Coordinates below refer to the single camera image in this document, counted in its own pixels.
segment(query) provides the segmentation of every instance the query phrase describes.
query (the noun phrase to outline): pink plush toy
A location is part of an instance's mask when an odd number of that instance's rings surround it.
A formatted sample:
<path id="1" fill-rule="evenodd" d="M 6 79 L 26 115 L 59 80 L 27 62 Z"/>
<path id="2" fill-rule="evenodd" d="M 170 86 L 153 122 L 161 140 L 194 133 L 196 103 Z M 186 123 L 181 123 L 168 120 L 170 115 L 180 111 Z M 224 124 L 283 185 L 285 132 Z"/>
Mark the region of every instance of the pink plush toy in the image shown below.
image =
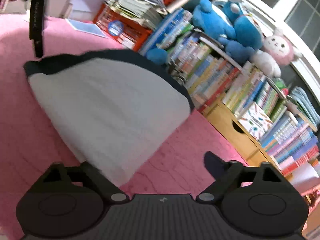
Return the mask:
<path id="1" fill-rule="evenodd" d="M 302 57 L 298 49 L 284 37 L 280 28 L 276 28 L 273 35 L 265 39 L 261 50 L 270 54 L 280 66 Z"/>

